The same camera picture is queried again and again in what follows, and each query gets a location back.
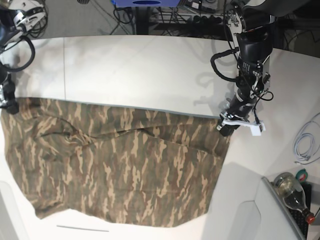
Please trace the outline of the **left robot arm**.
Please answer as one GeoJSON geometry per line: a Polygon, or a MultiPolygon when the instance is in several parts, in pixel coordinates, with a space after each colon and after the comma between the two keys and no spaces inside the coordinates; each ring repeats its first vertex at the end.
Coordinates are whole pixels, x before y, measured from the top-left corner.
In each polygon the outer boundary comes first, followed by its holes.
{"type": "Polygon", "coordinates": [[[259,101],[269,94],[271,75],[270,55],[273,51],[272,25],[305,5],[305,0],[232,0],[223,2],[223,29],[229,49],[215,53],[211,66],[222,80],[237,87],[234,97],[220,113],[216,129],[228,137],[240,126],[250,128],[253,136],[260,136],[265,125],[257,115],[259,101]],[[238,75],[223,75],[216,60],[233,55],[238,75]]]}

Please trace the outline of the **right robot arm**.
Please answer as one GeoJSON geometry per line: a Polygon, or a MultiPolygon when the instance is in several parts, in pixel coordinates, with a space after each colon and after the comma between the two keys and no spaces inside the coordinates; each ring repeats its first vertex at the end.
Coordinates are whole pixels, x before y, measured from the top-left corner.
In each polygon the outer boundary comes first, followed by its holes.
{"type": "Polygon", "coordinates": [[[0,108],[11,115],[19,112],[12,73],[21,72],[33,63],[36,49],[30,38],[38,38],[44,33],[48,18],[44,0],[0,2],[0,53],[5,53],[22,41],[25,41],[30,49],[30,58],[23,66],[13,68],[8,64],[0,64],[0,108]]]}

